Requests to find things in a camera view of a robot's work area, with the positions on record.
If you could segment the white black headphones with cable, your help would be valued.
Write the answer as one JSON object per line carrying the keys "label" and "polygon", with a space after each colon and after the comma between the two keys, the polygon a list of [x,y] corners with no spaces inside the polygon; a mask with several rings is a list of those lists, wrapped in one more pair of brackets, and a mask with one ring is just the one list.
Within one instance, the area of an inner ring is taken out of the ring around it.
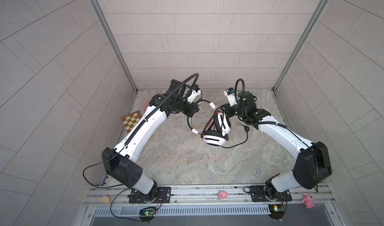
{"label": "white black headphones with cable", "polygon": [[196,128],[192,126],[192,116],[187,117],[188,127],[191,129],[191,131],[194,134],[200,136],[208,145],[222,147],[225,149],[234,148],[247,142],[249,138],[250,128],[249,126],[240,124],[240,126],[243,126],[246,132],[245,141],[238,143],[234,146],[225,147],[224,145],[229,140],[229,133],[232,129],[229,117],[225,113],[223,107],[216,107],[213,102],[210,102],[208,100],[201,100],[200,102],[197,103],[197,105],[200,106],[203,103],[209,103],[209,105],[215,111],[212,117],[210,118],[210,120],[205,125],[202,132],[199,132]]}

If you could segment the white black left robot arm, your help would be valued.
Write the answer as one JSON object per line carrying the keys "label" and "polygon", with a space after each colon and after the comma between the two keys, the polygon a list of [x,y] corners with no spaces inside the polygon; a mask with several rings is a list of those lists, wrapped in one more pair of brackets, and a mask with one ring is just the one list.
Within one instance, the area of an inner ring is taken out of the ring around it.
{"label": "white black left robot arm", "polygon": [[172,80],[166,93],[152,97],[143,117],[127,137],[114,148],[105,148],[102,152],[102,165],[107,175],[120,186],[138,191],[146,202],[155,199],[158,184],[144,175],[136,161],[152,134],[171,114],[193,116],[197,112],[197,101],[189,97],[198,90],[198,78],[199,74],[195,73],[182,82]]}

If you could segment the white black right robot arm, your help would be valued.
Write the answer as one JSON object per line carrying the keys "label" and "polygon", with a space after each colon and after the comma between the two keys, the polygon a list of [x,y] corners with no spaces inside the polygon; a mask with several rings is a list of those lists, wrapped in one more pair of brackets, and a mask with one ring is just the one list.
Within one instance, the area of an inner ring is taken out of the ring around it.
{"label": "white black right robot arm", "polygon": [[292,170],[266,181],[264,189],[266,198],[276,201],[281,193],[299,187],[317,189],[318,183],[332,175],[327,146],[296,134],[270,112],[258,108],[254,95],[245,90],[244,80],[238,79],[236,83],[242,85],[241,90],[235,86],[224,92],[228,99],[228,104],[223,105],[225,114],[228,117],[237,116],[246,125],[269,135],[296,160]]}

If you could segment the pink headphones with cable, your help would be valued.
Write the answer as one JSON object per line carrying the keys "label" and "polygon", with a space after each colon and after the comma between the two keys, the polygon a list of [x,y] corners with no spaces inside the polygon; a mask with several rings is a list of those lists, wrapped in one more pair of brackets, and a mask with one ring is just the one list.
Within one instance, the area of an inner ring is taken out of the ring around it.
{"label": "pink headphones with cable", "polygon": [[147,108],[149,107],[150,105],[150,102],[152,100],[152,97],[148,98],[147,100],[144,101],[143,105],[142,105],[142,112],[145,113]]}

